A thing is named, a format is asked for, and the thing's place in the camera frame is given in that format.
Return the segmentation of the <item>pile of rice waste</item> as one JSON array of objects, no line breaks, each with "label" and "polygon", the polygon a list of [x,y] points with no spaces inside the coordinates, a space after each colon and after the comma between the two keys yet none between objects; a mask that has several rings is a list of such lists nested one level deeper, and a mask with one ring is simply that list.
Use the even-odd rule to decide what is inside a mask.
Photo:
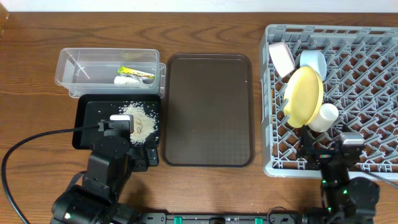
[{"label": "pile of rice waste", "polygon": [[131,102],[129,105],[119,107],[120,114],[129,114],[133,116],[134,130],[130,139],[131,143],[134,145],[144,144],[146,138],[158,130],[157,120],[155,118],[156,113],[154,110],[150,110],[148,113],[145,112],[145,109],[148,108],[148,106],[144,106],[138,102]]}]

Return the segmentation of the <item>white green cup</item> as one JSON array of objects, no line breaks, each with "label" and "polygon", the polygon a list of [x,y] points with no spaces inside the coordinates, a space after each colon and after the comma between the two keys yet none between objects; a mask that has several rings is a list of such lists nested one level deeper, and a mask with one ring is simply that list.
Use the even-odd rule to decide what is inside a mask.
[{"label": "white green cup", "polygon": [[308,127],[315,132],[327,131],[338,118],[338,108],[330,103],[322,104],[314,120]]}]

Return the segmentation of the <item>yellow plate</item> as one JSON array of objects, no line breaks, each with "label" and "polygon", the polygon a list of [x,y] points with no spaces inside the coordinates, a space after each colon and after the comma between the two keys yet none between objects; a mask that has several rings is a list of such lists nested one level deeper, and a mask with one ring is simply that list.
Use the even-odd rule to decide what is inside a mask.
[{"label": "yellow plate", "polygon": [[319,74],[311,67],[296,70],[284,91],[284,115],[293,128],[310,124],[318,114],[323,103],[323,82]]}]

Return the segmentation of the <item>white tissue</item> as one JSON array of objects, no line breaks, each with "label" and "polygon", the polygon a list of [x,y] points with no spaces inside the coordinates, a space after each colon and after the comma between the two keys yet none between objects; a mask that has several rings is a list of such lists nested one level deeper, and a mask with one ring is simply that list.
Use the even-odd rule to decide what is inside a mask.
[{"label": "white tissue", "polygon": [[142,81],[140,81],[140,79],[136,79],[133,77],[116,76],[114,78],[115,85],[130,85],[138,83],[142,83]]}]

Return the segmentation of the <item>green yellow snack wrapper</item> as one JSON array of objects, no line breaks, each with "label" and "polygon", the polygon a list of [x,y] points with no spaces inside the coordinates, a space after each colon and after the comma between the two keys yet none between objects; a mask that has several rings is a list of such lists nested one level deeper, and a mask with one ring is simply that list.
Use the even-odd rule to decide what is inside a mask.
[{"label": "green yellow snack wrapper", "polygon": [[155,75],[152,73],[143,72],[143,71],[125,67],[125,66],[120,66],[118,68],[118,74],[120,76],[136,77],[136,78],[140,78],[143,80],[148,80],[148,79],[152,80],[155,78]]}]

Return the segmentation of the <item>light blue bowl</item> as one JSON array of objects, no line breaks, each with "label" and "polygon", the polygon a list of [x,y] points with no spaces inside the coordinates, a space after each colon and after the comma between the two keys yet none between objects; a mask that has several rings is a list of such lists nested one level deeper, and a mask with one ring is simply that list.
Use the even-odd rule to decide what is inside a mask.
[{"label": "light blue bowl", "polygon": [[320,50],[304,50],[300,55],[300,67],[312,68],[322,81],[326,78],[326,59]]}]

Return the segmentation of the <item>pink bowl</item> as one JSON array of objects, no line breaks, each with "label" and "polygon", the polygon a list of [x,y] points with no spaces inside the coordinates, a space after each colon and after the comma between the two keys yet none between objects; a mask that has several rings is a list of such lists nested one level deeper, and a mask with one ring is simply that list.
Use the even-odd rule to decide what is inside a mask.
[{"label": "pink bowl", "polygon": [[280,77],[284,78],[294,71],[295,62],[289,46],[285,42],[269,45],[269,54]]}]

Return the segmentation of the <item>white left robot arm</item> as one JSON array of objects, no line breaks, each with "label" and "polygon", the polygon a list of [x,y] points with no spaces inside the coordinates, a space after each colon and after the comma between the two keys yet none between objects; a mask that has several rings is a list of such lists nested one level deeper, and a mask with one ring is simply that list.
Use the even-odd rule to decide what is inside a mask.
[{"label": "white left robot arm", "polygon": [[139,147],[120,136],[104,136],[92,144],[87,170],[72,178],[52,207],[51,223],[140,223],[141,214],[119,203],[133,172],[159,165],[156,137]]}]

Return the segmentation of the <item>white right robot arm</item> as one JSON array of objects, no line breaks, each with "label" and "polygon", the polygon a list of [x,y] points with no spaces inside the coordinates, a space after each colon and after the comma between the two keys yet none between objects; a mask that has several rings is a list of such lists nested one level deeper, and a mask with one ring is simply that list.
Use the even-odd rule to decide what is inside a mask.
[{"label": "white right robot arm", "polygon": [[315,149],[307,126],[301,128],[297,157],[320,171],[322,207],[307,210],[300,223],[374,222],[379,185],[365,177],[349,177],[349,168],[359,162],[363,149],[364,139],[356,132],[340,133],[331,149]]}]

